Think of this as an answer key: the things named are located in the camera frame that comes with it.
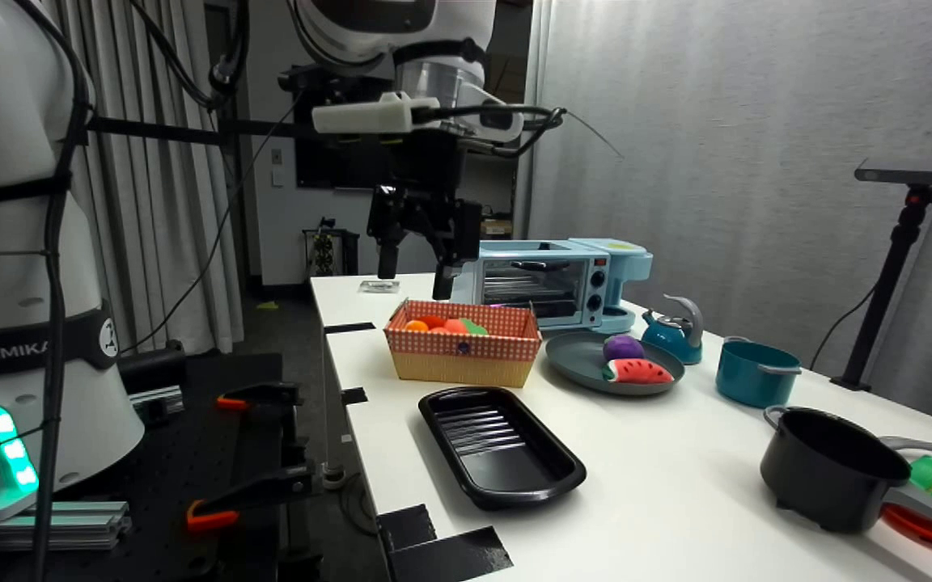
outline woven basket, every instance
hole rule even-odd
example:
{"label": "woven basket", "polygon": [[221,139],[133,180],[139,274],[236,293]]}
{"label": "woven basket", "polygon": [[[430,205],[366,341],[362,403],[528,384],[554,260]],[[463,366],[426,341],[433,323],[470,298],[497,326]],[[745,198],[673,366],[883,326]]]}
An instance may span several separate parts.
{"label": "woven basket", "polygon": [[[425,321],[425,318],[439,318],[439,321],[470,318],[482,323],[487,337],[401,330],[409,321]],[[484,307],[484,304],[405,301],[391,314],[385,337],[387,337],[397,378],[409,378],[409,383],[521,389],[540,348],[540,330],[538,330],[535,310]]]}

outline red food item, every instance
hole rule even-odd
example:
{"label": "red food item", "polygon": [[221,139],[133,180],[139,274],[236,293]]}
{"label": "red food item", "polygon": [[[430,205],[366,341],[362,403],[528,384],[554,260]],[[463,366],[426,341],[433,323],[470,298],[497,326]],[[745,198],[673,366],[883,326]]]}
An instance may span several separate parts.
{"label": "red food item", "polygon": [[455,334],[455,337],[465,337],[465,323],[463,321],[446,321],[443,330]]}
{"label": "red food item", "polygon": [[673,376],[650,360],[611,360],[605,361],[605,376],[608,383],[618,383],[618,384],[669,384],[673,383]]}
{"label": "red food item", "polygon": [[401,330],[430,330],[425,321],[409,321]]}
{"label": "red food item", "polygon": [[443,318],[416,318],[416,321],[425,321],[430,330],[446,323]]}

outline black stand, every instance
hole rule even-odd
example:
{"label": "black stand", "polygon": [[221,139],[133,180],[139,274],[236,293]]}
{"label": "black stand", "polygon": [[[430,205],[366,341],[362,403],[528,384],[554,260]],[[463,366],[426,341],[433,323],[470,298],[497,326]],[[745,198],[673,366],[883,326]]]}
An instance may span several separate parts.
{"label": "black stand", "polygon": [[895,228],[891,232],[891,254],[888,254],[881,281],[872,288],[872,301],[868,304],[868,314],[862,321],[862,334],[855,341],[848,369],[842,378],[836,378],[846,389],[857,389],[857,390],[868,389],[868,384],[862,384],[863,366],[877,346],[893,288],[895,288],[901,273],[908,260],[908,248],[918,241],[918,228],[921,228],[929,208],[932,208],[932,187],[929,185],[908,185],[907,208],[901,210]]}
{"label": "black stand", "polygon": [[460,265],[479,255],[482,208],[455,200],[460,139],[422,129],[397,147],[394,160],[391,185],[371,192],[366,229],[378,244],[378,278],[397,274],[397,245],[416,232],[438,255],[433,298],[443,301],[454,293]]}

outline teal mug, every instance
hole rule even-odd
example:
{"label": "teal mug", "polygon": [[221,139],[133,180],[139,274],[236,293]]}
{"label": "teal mug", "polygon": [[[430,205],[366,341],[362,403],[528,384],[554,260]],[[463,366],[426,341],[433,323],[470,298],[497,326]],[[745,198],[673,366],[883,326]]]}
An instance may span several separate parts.
{"label": "teal mug", "polygon": [[718,396],[747,409],[791,402],[799,360],[752,341],[728,341],[718,360]]}

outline dark floor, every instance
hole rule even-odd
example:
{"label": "dark floor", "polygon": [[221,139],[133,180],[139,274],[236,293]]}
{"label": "dark floor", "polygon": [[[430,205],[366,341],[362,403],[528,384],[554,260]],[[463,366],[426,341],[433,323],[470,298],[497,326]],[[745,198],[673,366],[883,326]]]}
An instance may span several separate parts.
{"label": "dark floor", "polygon": [[[310,298],[280,298],[280,301],[249,301],[246,304],[246,344],[236,352],[280,352],[286,383],[301,384],[301,414],[296,430],[308,441],[308,457],[315,471],[328,471],[329,457],[340,454],[343,476],[360,471],[360,457],[346,436],[343,409],[328,414],[328,390],[334,389],[329,361],[323,355],[323,341]],[[362,514],[362,481],[349,478],[343,487],[328,492],[323,481],[315,484],[308,503],[308,528],[319,551],[319,578],[323,582],[385,582],[385,560],[374,533],[366,533],[371,525]]]}

